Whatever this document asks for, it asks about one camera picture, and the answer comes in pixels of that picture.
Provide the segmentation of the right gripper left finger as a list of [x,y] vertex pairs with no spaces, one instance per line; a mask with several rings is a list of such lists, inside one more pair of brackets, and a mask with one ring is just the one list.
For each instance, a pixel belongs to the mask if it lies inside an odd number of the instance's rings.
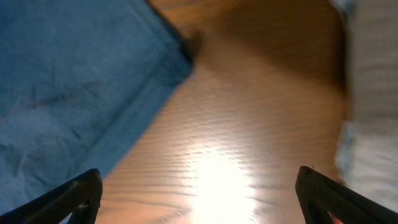
[[103,183],[98,169],[90,169],[40,197],[1,215],[1,223],[94,224]]

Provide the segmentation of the dark blue shorts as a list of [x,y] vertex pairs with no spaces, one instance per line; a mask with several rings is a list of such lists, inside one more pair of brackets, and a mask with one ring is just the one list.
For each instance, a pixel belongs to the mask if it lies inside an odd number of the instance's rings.
[[192,67],[146,1],[1,0],[1,212],[107,175]]

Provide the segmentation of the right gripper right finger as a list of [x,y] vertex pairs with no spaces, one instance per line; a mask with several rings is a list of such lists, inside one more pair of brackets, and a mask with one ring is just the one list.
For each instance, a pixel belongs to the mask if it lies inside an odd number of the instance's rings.
[[295,191],[306,224],[395,224],[397,213],[307,167],[299,169]]

